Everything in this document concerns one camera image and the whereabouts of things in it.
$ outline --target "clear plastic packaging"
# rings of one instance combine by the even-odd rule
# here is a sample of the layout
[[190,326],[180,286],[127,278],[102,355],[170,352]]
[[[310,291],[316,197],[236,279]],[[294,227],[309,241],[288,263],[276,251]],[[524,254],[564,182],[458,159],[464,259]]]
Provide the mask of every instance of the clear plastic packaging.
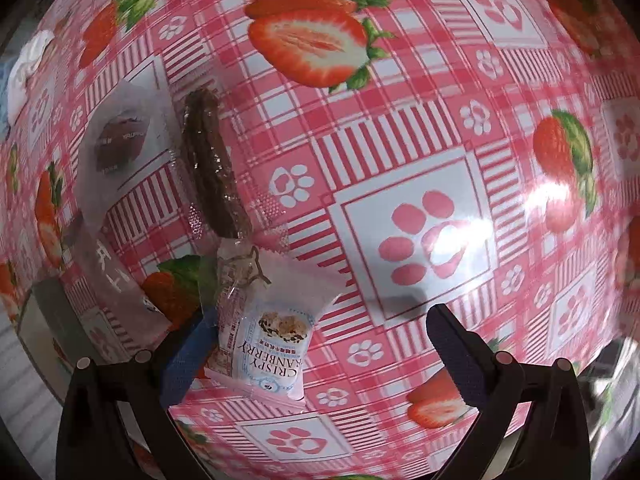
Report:
[[[344,278],[247,240],[223,239],[216,260],[216,275],[202,266],[199,279],[205,318],[219,327],[219,348],[205,374],[252,399],[304,408],[302,363],[313,328],[342,292]],[[215,298],[204,288],[213,280]]]

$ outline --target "strawberry print tablecloth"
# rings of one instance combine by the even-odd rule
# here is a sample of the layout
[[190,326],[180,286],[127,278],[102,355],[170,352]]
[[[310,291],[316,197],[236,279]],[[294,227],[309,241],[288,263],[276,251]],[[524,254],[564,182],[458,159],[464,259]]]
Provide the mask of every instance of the strawberry print tablecloth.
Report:
[[[633,330],[638,41],[610,0],[340,0],[343,14],[252,2],[53,3],[40,28],[56,39],[0,147],[2,302],[15,319],[31,284],[58,274],[105,358],[138,350],[60,243],[79,143],[122,79],[156,92],[176,129],[189,92],[223,87],[241,194],[270,195],[290,254],[346,288],[313,334],[304,413],[200,379],[172,415],[235,478],[418,478],[475,416],[433,427],[442,374],[407,398],[442,367],[428,306],[534,364],[584,367]],[[274,30],[290,33],[284,51]],[[337,34],[353,50],[325,56]],[[301,69],[307,54],[330,70]],[[146,143],[104,222],[139,283],[197,247],[170,147]]]

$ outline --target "paw print pattern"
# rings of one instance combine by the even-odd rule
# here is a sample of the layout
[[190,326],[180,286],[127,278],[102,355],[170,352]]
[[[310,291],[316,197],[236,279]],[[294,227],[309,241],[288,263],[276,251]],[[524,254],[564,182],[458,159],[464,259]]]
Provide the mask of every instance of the paw print pattern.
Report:
[[505,0],[475,0],[484,7],[484,13],[495,23],[509,23],[522,31],[522,11]]
[[361,343],[353,343],[349,347],[347,361],[352,365],[366,368],[372,361],[377,361],[384,354],[382,343],[372,343],[371,339],[365,339]]
[[[469,222],[447,220],[455,211],[453,200],[440,191],[427,191],[422,196],[422,207],[424,209],[406,203],[396,207],[391,220],[404,236],[391,236],[378,247],[383,260],[397,263],[414,256],[416,247],[422,249],[424,259],[405,263],[391,273],[391,280],[396,285],[415,285],[420,282],[428,270],[424,260],[430,264],[436,276],[449,278],[456,272],[465,253],[466,242],[464,237],[460,237],[459,231],[468,227]],[[428,214],[445,221],[419,237],[427,225]]]
[[267,443],[275,446],[276,450],[282,453],[302,452],[316,455],[326,446],[324,438],[312,437],[309,431],[302,428],[287,428],[286,431],[273,430],[270,435],[271,438],[267,439]]
[[504,74],[500,59],[492,56],[488,50],[476,50],[478,70],[494,81]]
[[169,23],[164,25],[158,32],[161,40],[170,40],[174,36],[180,36],[184,30],[184,23],[187,21],[185,16],[174,16]]
[[31,116],[31,127],[36,128],[40,125],[42,120],[44,119],[44,112],[47,109],[47,104],[49,103],[49,90],[44,89],[40,97],[37,99],[36,104],[34,106],[34,112]]
[[71,118],[69,119],[69,126],[71,127],[71,131],[73,133],[75,133],[78,127],[80,126],[83,115],[84,115],[84,111],[82,111],[82,106],[79,106],[71,113]]
[[635,162],[640,155],[640,134],[636,129],[636,123],[628,114],[625,114],[616,120],[616,127],[617,131],[613,134],[613,138],[618,145],[618,156],[622,160],[628,158]]
[[551,283],[543,283],[540,285],[540,288],[536,292],[536,295],[533,297],[533,305],[536,308],[541,308],[546,305],[546,302],[549,301],[551,297]]
[[304,164],[296,164],[290,170],[276,168],[271,175],[269,192],[288,209],[295,207],[298,202],[306,202],[311,197],[307,189],[316,183],[307,172],[308,168]]
[[520,286],[524,281],[524,270],[522,270],[522,266],[516,265],[513,266],[513,269],[508,270],[507,274],[502,280],[500,286],[502,287],[502,293],[505,296],[510,295],[513,292],[517,292],[520,290]]
[[325,392],[319,392],[316,394],[318,402],[320,404],[326,404],[329,408],[345,405],[349,402],[347,397],[349,397],[349,393],[341,390],[340,388],[329,388]]
[[558,335],[564,335],[566,332],[572,332],[582,317],[582,312],[587,306],[587,294],[584,290],[584,286],[580,286],[574,296],[569,298],[567,303],[567,311],[560,316],[558,328]]
[[223,420],[225,420],[225,417],[222,415],[222,413],[213,408],[202,408],[200,410],[200,415],[204,418],[208,418],[211,422],[222,422]]
[[468,106],[460,108],[460,117],[464,119],[465,128],[472,129],[477,136],[488,134],[491,131],[490,116],[489,108],[475,99],[471,99]]

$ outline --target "white cloth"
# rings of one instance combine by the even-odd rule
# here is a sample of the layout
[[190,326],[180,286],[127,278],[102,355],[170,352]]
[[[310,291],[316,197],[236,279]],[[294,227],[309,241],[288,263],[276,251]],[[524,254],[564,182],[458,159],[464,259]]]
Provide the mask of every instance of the white cloth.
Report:
[[41,30],[20,51],[7,84],[7,119],[10,126],[15,125],[20,111],[27,102],[27,79],[35,74],[42,54],[53,38],[53,32]]

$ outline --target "blue gripper pad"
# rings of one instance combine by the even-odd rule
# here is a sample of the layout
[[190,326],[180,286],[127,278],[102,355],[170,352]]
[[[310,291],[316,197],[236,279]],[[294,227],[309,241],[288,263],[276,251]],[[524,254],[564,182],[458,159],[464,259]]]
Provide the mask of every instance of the blue gripper pad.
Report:
[[164,409],[182,402],[198,370],[217,344],[218,327],[209,326],[203,317],[199,317],[160,374],[160,404]]
[[465,330],[445,304],[429,309],[426,325],[427,335],[463,400],[482,410],[495,385],[493,352],[478,334]]

